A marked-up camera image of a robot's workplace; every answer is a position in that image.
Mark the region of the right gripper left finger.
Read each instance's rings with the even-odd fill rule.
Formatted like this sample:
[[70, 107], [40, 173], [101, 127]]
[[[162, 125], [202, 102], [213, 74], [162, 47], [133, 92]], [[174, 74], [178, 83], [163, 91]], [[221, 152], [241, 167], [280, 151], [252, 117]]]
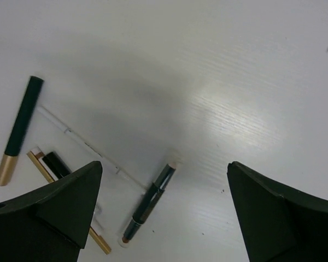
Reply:
[[102, 177], [93, 161], [0, 203], [0, 261], [77, 261], [85, 248]]

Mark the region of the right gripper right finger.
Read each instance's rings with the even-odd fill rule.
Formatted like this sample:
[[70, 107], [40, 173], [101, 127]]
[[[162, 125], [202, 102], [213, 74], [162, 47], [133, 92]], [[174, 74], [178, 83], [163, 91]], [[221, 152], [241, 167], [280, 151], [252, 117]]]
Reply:
[[227, 178], [250, 261], [328, 261], [328, 200], [240, 162]]

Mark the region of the black double ended concealer stick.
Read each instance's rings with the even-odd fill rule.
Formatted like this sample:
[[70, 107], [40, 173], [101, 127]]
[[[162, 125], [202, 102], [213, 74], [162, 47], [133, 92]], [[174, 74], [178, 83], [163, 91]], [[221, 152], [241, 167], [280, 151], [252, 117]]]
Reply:
[[177, 169], [182, 163], [183, 158], [178, 151], [172, 151], [169, 153], [163, 169], [145, 191], [145, 194], [132, 214], [129, 224], [124, 230], [122, 237], [119, 238], [118, 243], [121, 247], [126, 248], [129, 246], [138, 230], [147, 221], [148, 217], [164, 194], [169, 182], [174, 177]]

